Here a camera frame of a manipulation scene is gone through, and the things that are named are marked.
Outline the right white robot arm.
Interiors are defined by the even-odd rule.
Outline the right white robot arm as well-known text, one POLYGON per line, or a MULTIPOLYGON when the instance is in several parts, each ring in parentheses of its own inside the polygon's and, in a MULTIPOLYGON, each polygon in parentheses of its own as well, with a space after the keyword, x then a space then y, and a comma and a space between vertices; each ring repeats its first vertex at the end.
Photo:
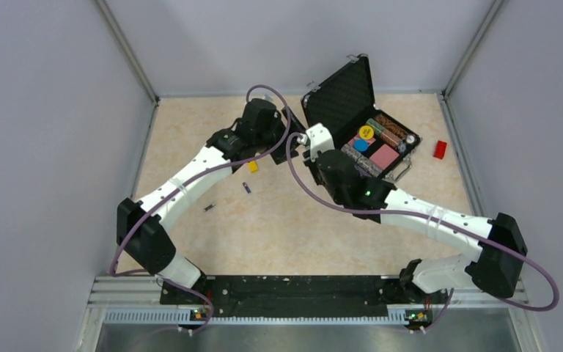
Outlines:
POLYGON ((458 250, 437 260, 416 259, 400 272, 400 291, 410 302, 443 289, 477 288, 496 298, 512 298, 523 262, 504 252, 526 256, 527 247, 516 220, 505 213, 494 219, 470 216, 419 199, 389 181, 359 172, 341 150, 306 157, 317 185, 336 205, 355 216, 403 227, 458 250))

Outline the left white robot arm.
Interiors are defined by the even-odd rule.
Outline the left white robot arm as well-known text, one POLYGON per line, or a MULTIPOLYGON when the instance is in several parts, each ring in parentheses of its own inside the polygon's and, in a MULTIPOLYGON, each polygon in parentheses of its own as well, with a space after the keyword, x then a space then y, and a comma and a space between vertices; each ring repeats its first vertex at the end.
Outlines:
POLYGON ((291 109, 278 110, 261 98, 250 100, 241 117, 216 131, 162 186, 139 200, 125 198, 118 204, 117 245, 150 275, 177 283, 177 292, 185 301, 201 301, 206 291, 205 274, 178 252, 170 230, 209 188, 239 169, 238 161, 269 154, 281 164, 287 159, 287 137, 305 130, 291 109))

